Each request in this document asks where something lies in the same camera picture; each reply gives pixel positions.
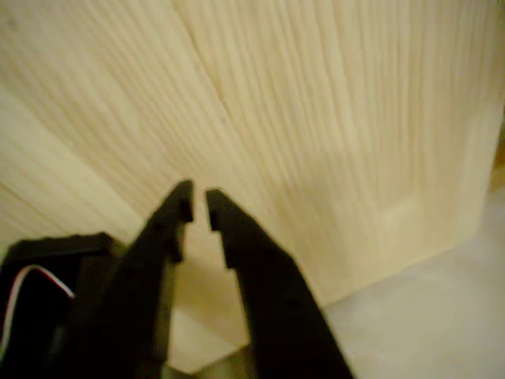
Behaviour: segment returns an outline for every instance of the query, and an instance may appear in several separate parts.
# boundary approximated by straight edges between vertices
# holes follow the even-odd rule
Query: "wire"
[[[9,346],[10,333],[13,327],[13,319],[14,319],[14,310],[16,309],[17,298],[19,298],[19,293],[21,290],[21,286],[23,285],[24,279],[26,276],[32,271],[39,271],[45,275],[50,281],[60,287],[69,298],[73,298],[73,291],[64,284],[60,279],[58,279],[51,271],[45,269],[39,265],[29,265],[23,267],[16,275],[16,279],[14,280],[13,287],[10,290],[9,302],[7,303],[6,309],[6,318],[3,323],[3,333],[2,333],[2,342],[0,342],[0,364],[2,363],[5,353],[7,351],[7,347]]]

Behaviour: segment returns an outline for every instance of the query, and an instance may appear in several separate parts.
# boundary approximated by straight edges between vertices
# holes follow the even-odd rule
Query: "light wood surface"
[[[0,241],[131,241],[196,181],[170,364],[247,342],[201,192],[328,304],[478,228],[505,94],[494,0],[2,0]]]

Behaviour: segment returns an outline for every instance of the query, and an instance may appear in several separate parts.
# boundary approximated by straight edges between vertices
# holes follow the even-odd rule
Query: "wood grain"
[[[0,239],[129,242],[193,178],[328,304],[478,228],[504,43],[492,0],[2,0]],[[170,345],[186,372],[247,343],[198,196]]]

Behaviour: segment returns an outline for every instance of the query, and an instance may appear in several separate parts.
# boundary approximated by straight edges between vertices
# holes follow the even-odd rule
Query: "gray surface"
[[[358,377],[505,377],[505,189],[465,245],[326,308]]]

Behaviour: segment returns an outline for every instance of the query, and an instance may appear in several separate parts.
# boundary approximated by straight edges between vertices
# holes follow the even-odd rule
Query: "wooden board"
[[[195,371],[247,343],[202,191],[257,217],[322,305],[460,243],[504,39],[493,0],[2,0],[0,242],[129,242],[193,178],[170,364]]]

